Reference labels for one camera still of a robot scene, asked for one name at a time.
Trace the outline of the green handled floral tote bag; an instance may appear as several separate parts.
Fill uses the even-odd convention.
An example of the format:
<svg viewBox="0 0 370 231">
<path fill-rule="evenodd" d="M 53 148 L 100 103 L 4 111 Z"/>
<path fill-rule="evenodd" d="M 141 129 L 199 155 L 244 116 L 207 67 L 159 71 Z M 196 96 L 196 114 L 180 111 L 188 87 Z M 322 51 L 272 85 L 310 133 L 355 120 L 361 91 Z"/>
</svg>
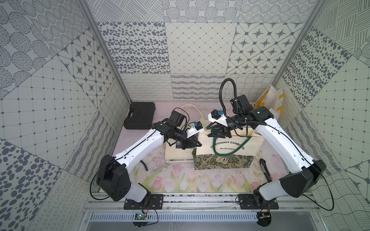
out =
<svg viewBox="0 0 370 231">
<path fill-rule="evenodd" d="M 192 153 L 196 170 L 249 168 L 265 141 L 251 128 L 232 131 L 231 138 L 209 137 L 210 133 L 200 135 L 202 146 Z"/>
</svg>

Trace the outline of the starry night canvas tote bag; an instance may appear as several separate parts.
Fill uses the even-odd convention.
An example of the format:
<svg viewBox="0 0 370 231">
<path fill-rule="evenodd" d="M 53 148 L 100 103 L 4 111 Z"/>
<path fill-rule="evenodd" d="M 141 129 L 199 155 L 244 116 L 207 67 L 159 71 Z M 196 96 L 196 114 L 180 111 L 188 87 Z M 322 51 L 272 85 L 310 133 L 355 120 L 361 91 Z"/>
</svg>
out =
<svg viewBox="0 0 370 231">
<path fill-rule="evenodd" d="M 203 111 L 198 105 L 194 104 L 185 104 L 181 107 L 183 110 L 187 110 L 189 108 L 193 108 L 199 113 L 200 119 L 199 121 L 203 124 L 205 128 L 205 118 L 203 116 Z M 167 163 L 181 163 L 181 162 L 193 162 L 193 151 L 195 148 L 187 148 L 185 150 L 181 149 L 181 144 L 177 142 L 176 144 L 169 146 L 166 144 L 165 148 L 165 161 Z"/>
</svg>

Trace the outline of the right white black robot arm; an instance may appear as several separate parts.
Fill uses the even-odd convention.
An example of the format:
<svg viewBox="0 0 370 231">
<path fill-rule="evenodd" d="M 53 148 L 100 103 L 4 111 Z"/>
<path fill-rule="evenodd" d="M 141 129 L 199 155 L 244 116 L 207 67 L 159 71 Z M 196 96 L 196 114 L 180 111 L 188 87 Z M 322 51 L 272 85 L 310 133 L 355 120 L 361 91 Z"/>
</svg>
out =
<svg viewBox="0 0 370 231">
<path fill-rule="evenodd" d="M 283 196 L 298 198 L 318 182 L 326 169 L 325 163 L 301 149 L 282 129 L 272 112 L 264 106 L 253 108 L 244 95 L 230 102 L 234 116 L 226 115 L 225 109 L 209 113 L 210 125 L 207 128 L 212 130 L 209 136 L 229 138 L 234 129 L 250 126 L 276 150 L 289 171 L 288 175 L 253 191 L 257 204 Z"/>
</svg>

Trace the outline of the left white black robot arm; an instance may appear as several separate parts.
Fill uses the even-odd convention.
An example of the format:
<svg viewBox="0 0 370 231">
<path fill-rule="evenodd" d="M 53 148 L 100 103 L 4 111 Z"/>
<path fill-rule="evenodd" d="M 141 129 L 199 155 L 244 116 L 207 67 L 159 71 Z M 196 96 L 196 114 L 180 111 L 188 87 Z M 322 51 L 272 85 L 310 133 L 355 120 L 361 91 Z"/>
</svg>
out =
<svg viewBox="0 0 370 231">
<path fill-rule="evenodd" d="M 168 140 L 179 142 L 183 150 L 200 147 L 196 135 L 202 132 L 204 127 L 201 122 L 193 122 L 193 126 L 188 128 L 188 118 L 173 110 L 169 118 L 154 123 L 148 133 L 128 149 L 115 156 L 104 156 L 92 179 L 115 202 L 124 198 L 147 205 L 151 192 L 131 182 L 131 171 L 151 151 Z"/>
</svg>

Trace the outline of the black tool near right arm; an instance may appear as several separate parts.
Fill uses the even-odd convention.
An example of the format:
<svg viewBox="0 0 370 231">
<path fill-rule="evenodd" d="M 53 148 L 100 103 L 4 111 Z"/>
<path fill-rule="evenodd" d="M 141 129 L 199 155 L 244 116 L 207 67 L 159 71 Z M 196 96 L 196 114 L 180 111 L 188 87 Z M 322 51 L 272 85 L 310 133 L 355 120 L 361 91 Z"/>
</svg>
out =
<svg viewBox="0 0 370 231">
<path fill-rule="evenodd" d="M 273 181 L 273 179 L 272 179 L 272 177 L 271 177 L 271 175 L 270 175 L 270 173 L 269 173 L 269 171 L 268 171 L 266 161 L 265 161 L 264 159 L 262 159 L 262 158 L 261 158 L 261 159 L 259 160 L 259 163 L 260 163 L 260 167 L 261 167 L 261 169 L 262 169 L 262 172 L 263 172 L 263 174 L 264 174 L 265 178 L 267 179 L 267 182 L 272 182 L 272 181 Z"/>
</svg>

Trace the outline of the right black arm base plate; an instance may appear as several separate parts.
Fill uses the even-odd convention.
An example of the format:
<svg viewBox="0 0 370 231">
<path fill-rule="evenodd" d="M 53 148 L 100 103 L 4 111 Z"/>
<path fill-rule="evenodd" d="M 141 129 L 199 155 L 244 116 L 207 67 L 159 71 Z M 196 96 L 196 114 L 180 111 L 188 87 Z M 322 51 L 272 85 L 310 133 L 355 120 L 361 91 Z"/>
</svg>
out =
<svg viewBox="0 0 370 231">
<path fill-rule="evenodd" d="M 241 209 L 279 209 L 276 199 L 267 201 L 252 193 L 238 194 L 235 202 Z"/>
</svg>

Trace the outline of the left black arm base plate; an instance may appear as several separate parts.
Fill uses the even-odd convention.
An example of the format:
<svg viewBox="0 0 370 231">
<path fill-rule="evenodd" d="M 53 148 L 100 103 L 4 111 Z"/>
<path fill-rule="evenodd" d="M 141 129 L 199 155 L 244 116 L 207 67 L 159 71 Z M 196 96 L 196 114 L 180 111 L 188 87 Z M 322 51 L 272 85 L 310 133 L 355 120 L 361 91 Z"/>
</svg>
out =
<svg viewBox="0 0 370 231">
<path fill-rule="evenodd" d="M 124 210 L 144 210 L 148 208 L 161 210 L 163 206 L 163 198 L 163 194 L 151 194 L 147 195 L 141 202 L 126 199 Z"/>
</svg>

